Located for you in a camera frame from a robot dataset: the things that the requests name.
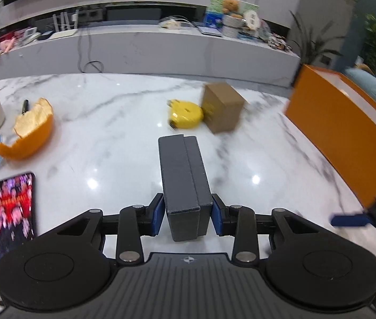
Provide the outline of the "dark grey gift box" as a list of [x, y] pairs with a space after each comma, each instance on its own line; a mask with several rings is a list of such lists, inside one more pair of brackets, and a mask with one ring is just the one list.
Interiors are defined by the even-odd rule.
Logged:
[[173, 241], [205, 236], [212, 194], [197, 138], [169, 135], [160, 137], [158, 143], [164, 202]]

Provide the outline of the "orange storage box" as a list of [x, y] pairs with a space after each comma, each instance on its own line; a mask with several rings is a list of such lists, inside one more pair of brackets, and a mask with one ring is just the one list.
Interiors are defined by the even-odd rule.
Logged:
[[304, 65], [285, 115], [370, 207], [376, 197], [376, 101], [343, 74]]

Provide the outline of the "brown cardboard box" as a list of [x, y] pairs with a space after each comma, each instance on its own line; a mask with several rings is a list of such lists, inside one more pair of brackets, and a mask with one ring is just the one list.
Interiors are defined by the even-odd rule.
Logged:
[[245, 103], [228, 83], [206, 83], [201, 103], [205, 125], [213, 134], [235, 130]]

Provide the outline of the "yellow tape measure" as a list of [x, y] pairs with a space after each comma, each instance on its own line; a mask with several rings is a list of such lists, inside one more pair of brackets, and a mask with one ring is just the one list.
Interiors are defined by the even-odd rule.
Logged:
[[196, 128], [204, 118], [202, 108], [193, 102], [171, 99], [168, 106], [168, 123], [174, 129]]

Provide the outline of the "smartphone with lit screen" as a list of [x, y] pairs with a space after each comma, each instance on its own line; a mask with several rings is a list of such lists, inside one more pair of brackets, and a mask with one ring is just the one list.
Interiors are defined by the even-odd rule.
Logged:
[[19, 174], [0, 181], [0, 259], [35, 237], [35, 175]]

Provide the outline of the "orange peel bowl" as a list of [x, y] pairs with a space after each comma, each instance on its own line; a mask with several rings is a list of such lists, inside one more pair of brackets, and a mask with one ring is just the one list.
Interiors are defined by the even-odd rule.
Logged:
[[17, 116], [14, 123], [17, 139], [12, 145], [0, 142], [0, 156], [20, 161], [34, 155], [48, 141], [53, 123], [53, 107], [47, 99], [39, 98], [31, 110]]

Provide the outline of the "potted long-leaf plant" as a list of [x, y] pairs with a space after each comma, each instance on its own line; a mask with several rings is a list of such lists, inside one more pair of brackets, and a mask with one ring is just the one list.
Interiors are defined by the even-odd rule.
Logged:
[[290, 11], [290, 14], [294, 20], [294, 26], [299, 37], [299, 41], [294, 40], [294, 43], [298, 46], [300, 51], [299, 57], [301, 65], [311, 65], [317, 58], [327, 54], [335, 56], [341, 55], [336, 49], [327, 47], [330, 42], [345, 39], [343, 35], [326, 36], [334, 25], [334, 21], [330, 20], [321, 29], [315, 31], [313, 26], [305, 26], [299, 14], [295, 14], [292, 11]]

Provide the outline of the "white power strip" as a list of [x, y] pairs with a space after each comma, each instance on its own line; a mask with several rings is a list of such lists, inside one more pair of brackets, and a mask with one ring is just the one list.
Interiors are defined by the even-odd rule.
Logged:
[[182, 27], [182, 23], [176, 19], [166, 19], [159, 22], [159, 26], [168, 30], [179, 30]]

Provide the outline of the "white round fan sign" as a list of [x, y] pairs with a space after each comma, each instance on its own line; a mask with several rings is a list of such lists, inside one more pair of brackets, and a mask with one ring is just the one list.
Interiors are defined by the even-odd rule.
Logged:
[[261, 26], [261, 20], [256, 11], [250, 9], [244, 12], [243, 20], [248, 29], [257, 31]]

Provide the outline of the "white wifi router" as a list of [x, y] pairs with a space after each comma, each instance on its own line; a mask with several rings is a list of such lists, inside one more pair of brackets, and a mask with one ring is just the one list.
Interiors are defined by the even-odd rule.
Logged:
[[51, 40], [73, 36], [78, 31], [79, 10], [71, 16], [68, 12], [61, 12], [60, 17], [53, 15], [54, 30], [50, 36]]

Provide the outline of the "small teddy bear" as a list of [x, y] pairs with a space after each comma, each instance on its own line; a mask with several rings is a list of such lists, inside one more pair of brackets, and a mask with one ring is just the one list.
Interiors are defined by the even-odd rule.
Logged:
[[238, 14], [239, 1], [238, 0], [223, 0], [222, 13], [223, 14]]

